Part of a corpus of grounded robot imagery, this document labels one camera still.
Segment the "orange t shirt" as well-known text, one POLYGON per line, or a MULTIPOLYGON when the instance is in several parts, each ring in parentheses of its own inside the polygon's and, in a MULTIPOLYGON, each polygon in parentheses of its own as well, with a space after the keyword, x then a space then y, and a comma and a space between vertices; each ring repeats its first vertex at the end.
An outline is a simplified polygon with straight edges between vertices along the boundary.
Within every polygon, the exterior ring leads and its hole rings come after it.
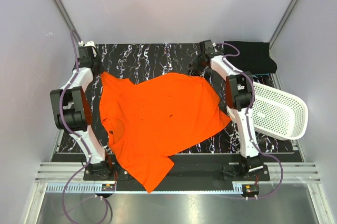
POLYGON ((171 156, 216 135, 230 118, 200 76, 168 73, 140 84, 101 75, 101 123, 117 162, 147 192, 173 168, 171 156))

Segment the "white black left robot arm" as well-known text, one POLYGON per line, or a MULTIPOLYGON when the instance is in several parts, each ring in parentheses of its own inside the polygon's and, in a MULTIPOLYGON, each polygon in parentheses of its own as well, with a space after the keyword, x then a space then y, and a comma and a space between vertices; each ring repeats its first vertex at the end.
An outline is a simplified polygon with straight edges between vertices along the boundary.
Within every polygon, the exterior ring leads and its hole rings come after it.
POLYGON ((113 174, 112 161, 92 129, 92 111, 85 91, 101 73, 101 60, 93 41, 78 47, 72 75, 60 89, 50 92, 53 118, 58 129, 67 132, 85 154, 85 172, 95 179, 113 174))

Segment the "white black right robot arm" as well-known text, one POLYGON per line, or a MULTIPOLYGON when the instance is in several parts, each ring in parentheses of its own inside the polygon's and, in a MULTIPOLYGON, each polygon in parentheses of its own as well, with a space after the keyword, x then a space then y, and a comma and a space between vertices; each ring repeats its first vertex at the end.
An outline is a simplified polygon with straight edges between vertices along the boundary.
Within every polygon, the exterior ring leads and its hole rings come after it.
POLYGON ((244 72, 228 61, 228 57, 238 57, 240 51, 233 45, 235 54, 223 54, 211 40, 199 43, 200 53, 190 63, 189 71, 198 76, 207 67, 217 72, 225 80, 226 108, 234 115, 240 140, 240 161, 237 173, 246 178, 263 169, 260 149, 257 144, 253 125, 253 103, 255 91, 253 78, 249 72, 244 72))

